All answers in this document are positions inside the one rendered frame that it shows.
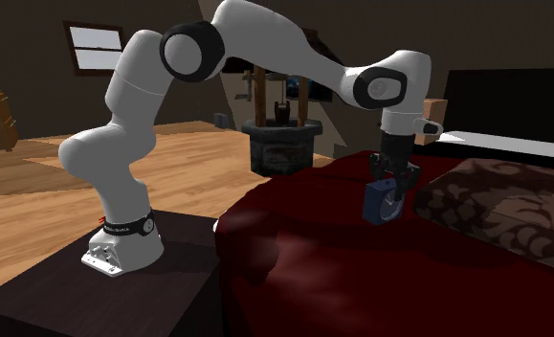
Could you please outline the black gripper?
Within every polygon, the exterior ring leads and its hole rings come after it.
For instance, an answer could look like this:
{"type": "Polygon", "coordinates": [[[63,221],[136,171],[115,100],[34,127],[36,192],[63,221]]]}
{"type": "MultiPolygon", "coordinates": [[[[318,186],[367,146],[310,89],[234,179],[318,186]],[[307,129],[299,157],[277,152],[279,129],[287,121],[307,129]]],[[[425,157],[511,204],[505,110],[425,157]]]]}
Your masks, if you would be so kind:
{"type": "Polygon", "coordinates": [[[393,135],[384,132],[380,153],[369,155],[369,171],[375,181],[383,180],[388,173],[394,175],[395,201],[401,201],[417,183],[421,168],[409,163],[414,146],[414,135],[393,135]]]}

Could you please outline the blue alarm clock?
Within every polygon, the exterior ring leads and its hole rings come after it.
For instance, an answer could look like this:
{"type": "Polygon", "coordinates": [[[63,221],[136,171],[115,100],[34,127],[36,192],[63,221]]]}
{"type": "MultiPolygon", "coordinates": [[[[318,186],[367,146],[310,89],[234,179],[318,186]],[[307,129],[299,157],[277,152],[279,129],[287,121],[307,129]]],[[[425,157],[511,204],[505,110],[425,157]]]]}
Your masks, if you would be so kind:
{"type": "Polygon", "coordinates": [[[363,219],[373,225],[381,225],[399,218],[402,214],[405,197],[395,199],[394,178],[366,184],[363,219]]]}

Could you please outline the dark red bed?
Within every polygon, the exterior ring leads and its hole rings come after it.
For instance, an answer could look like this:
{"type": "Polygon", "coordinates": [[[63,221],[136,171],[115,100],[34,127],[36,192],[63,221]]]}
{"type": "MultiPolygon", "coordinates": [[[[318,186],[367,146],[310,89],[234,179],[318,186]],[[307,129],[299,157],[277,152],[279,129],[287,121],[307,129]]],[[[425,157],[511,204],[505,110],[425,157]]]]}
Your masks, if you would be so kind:
{"type": "Polygon", "coordinates": [[[248,191],[215,231],[226,337],[554,337],[554,268],[404,209],[362,217],[368,155],[248,191]]]}

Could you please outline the brown patterned pillow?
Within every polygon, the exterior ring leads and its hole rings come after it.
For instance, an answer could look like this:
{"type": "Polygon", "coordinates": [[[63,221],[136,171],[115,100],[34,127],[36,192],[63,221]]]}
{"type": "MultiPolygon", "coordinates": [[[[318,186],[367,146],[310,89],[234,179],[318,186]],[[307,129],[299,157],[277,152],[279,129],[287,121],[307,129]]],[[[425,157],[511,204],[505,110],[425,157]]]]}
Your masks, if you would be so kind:
{"type": "Polygon", "coordinates": [[[467,159],[416,192],[431,222],[554,267],[554,169],[467,159]]]}

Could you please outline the stone wishing well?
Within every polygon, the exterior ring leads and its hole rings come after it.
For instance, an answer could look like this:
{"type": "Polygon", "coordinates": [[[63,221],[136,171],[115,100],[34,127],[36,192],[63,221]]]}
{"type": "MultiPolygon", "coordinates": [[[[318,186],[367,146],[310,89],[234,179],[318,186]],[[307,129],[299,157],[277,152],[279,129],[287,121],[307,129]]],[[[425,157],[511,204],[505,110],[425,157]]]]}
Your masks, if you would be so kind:
{"type": "Polygon", "coordinates": [[[322,124],[307,118],[309,79],[299,79],[298,117],[280,126],[266,118],[265,70],[255,65],[244,78],[254,86],[255,118],[241,126],[250,138],[251,171],[270,177],[312,168],[315,137],[322,134],[322,124]]]}

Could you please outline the dark robot stand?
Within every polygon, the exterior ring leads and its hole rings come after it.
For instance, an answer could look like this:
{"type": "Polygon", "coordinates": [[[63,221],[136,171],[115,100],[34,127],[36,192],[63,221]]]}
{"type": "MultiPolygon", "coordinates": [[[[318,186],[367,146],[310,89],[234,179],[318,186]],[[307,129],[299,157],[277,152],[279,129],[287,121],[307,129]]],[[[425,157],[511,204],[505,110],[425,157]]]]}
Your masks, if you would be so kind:
{"type": "Polygon", "coordinates": [[[214,219],[155,213],[165,250],[108,277],[83,236],[0,286],[0,337],[224,337],[214,219]]]}

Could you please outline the brown framed window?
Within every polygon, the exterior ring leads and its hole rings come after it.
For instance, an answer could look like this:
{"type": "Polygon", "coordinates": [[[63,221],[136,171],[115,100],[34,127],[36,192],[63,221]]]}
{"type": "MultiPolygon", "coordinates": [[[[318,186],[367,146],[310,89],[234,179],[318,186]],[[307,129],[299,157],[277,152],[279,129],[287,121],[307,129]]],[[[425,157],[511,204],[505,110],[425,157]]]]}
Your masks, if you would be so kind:
{"type": "Polygon", "coordinates": [[[63,21],[77,77],[111,76],[125,46],[120,26],[63,21]]]}

